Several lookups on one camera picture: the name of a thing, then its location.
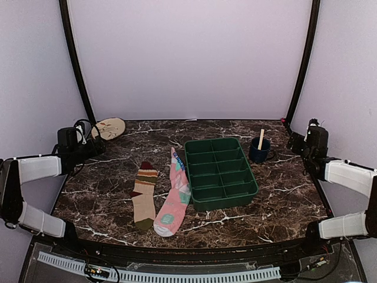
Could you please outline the right black frame post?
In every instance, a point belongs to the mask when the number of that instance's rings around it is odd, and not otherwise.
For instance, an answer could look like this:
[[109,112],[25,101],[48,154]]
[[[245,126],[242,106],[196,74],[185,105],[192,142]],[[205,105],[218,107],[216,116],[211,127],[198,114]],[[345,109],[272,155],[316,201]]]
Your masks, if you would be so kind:
[[306,73],[309,66],[310,57],[312,54],[313,43],[315,40],[315,34],[316,34],[316,28],[318,24],[318,17],[319,17],[319,10],[320,10],[320,2],[321,0],[312,1],[310,17],[309,17],[309,25],[307,29],[307,35],[306,35],[305,46],[303,49],[302,60],[300,63],[300,68],[297,75],[296,84],[293,90],[292,99],[290,101],[287,115],[285,117],[286,127],[290,127],[293,121],[293,118],[294,118],[294,115],[295,115],[295,112],[299,103],[300,95],[302,93],[303,85],[305,82]]

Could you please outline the round beige floral coaster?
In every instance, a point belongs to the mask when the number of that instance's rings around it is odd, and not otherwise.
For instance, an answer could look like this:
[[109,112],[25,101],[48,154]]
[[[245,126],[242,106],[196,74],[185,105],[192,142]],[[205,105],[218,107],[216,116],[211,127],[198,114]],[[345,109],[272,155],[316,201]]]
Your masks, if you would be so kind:
[[125,122],[120,118],[108,118],[99,121],[96,126],[91,130],[93,138],[98,137],[97,129],[99,129],[101,138],[104,140],[112,140],[125,132]]

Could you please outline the black front rail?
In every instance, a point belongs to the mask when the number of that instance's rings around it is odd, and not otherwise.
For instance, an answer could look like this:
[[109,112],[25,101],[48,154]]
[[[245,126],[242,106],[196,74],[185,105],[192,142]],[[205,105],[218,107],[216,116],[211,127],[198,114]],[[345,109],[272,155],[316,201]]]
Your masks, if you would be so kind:
[[292,262],[307,256],[302,251],[301,239],[288,242],[227,248],[145,248],[100,243],[78,239],[72,245],[74,251],[83,255],[97,256],[113,263],[135,261],[149,264],[196,264],[228,263],[243,259],[262,262]]

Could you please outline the beige striped sock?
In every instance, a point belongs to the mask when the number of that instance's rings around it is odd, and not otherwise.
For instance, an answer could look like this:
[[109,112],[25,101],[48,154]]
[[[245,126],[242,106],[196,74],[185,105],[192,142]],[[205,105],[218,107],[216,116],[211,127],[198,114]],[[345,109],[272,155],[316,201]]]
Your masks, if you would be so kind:
[[149,162],[142,162],[135,178],[134,189],[130,193],[134,223],[142,231],[150,229],[156,218],[154,188],[157,180],[158,171]]

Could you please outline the small circuit board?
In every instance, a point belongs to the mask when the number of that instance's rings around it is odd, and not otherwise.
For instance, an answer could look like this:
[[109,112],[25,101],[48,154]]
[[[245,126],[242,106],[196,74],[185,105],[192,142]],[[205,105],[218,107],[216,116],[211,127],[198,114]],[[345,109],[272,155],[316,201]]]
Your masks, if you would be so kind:
[[90,278],[94,278],[94,277],[108,278],[110,276],[109,271],[101,267],[92,266],[92,265],[86,265],[84,267],[84,274],[88,275]]

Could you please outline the green compartment tray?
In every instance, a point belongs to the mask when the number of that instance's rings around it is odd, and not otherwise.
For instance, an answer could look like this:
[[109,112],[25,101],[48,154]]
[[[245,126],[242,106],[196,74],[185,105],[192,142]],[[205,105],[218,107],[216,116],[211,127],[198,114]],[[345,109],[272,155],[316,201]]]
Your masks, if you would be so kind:
[[245,206],[258,194],[259,186],[237,139],[191,140],[184,151],[196,211]]

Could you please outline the left black frame post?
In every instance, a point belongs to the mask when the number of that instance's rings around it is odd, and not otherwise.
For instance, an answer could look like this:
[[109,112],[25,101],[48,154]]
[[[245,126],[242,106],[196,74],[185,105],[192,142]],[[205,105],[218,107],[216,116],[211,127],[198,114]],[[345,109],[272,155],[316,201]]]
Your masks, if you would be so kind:
[[81,66],[77,54],[77,49],[74,41],[74,34],[71,25],[70,12],[68,9],[67,0],[59,0],[59,10],[61,14],[61,21],[63,25],[65,40],[68,48],[68,53],[70,56],[71,66],[74,73],[74,77],[77,83],[78,91],[81,97],[82,104],[87,118],[90,122],[95,123],[95,115],[90,103],[90,98],[85,86],[84,77],[82,75]]

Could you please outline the dark blue mug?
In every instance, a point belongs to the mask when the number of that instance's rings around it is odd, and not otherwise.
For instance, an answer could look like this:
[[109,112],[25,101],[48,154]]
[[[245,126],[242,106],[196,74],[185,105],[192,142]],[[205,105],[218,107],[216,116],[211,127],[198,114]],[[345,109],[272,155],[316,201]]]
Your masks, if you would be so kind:
[[259,137],[255,137],[251,140],[249,148],[249,159],[257,164],[272,160],[276,156],[276,152],[272,149],[271,143],[267,139],[263,139],[261,149],[259,146]]

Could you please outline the wooden stick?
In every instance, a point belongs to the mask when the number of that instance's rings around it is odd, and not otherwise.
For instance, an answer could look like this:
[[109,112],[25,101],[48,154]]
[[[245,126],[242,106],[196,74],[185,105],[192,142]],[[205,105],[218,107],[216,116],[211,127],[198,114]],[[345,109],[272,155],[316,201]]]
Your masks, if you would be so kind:
[[258,147],[257,147],[258,150],[262,150],[263,138],[264,138],[264,129],[261,129],[260,136],[259,136],[259,144],[258,144]]

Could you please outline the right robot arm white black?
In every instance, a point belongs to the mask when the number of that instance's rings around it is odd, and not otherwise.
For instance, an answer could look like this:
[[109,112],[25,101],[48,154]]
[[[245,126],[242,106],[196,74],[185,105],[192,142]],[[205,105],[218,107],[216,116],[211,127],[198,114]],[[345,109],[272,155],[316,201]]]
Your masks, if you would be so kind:
[[318,180],[341,185],[366,196],[365,211],[308,224],[300,250],[314,255],[333,238],[376,238],[376,169],[328,156],[328,131],[311,119],[303,136],[291,133],[287,148],[304,161],[306,173]]

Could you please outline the black frame post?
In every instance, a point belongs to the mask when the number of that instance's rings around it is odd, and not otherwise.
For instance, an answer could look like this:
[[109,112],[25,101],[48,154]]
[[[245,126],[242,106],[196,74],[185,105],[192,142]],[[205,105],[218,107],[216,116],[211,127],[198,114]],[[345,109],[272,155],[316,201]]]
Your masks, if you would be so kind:
[[294,115],[295,115],[295,112],[299,103],[300,95],[302,93],[303,85],[305,82],[306,73],[309,66],[310,57],[312,54],[313,43],[315,40],[315,34],[316,34],[316,28],[318,24],[318,17],[319,17],[319,10],[320,10],[320,2],[321,0],[312,1],[310,17],[309,17],[309,25],[307,29],[307,35],[306,35],[305,46],[303,49],[302,60],[300,63],[300,68],[297,75],[296,84],[293,90],[292,99],[290,101],[287,115],[285,117],[286,127],[290,127],[293,121],[293,118],[294,118]]
[[74,34],[71,25],[70,12],[68,9],[67,0],[59,0],[59,10],[61,14],[61,21],[63,25],[65,40],[68,48],[68,53],[70,56],[71,66],[74,73],[74,77],[77,83],[78,91],[81,97],[82,104],[87,118],[90,122],[95,123],[95,115],[90,103],[90,98],[85,86],[84,77],[82,75],[81,66],[77,54],[77,49],[74,41]]

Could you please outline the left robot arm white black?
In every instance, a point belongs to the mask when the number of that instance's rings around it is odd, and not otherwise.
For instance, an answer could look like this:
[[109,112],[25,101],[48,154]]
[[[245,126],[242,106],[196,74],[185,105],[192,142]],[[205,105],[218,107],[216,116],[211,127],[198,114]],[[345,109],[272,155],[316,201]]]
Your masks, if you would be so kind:
[[105,143],[100,133],[87,137],[80,124],[59,129],[57,138],[51,154],[1,160],[1,219],[9,229],[20,226],[36,235],[61,238],[61,249],[70,257],[78,257],[83,244],[76,239],[74,224],[27,204],[21,186],[72,173],[76,166],[104,153]]

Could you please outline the pink patterned sock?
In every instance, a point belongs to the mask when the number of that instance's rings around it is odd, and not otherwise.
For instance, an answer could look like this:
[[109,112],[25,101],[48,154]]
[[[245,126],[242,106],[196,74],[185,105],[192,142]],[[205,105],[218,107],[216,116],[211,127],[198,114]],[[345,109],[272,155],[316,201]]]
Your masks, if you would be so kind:
[[169,177],[171,189],[153,223],[154,231],[164,238],[173,236],[179,230],[191,199],[186,168],[173,147]]

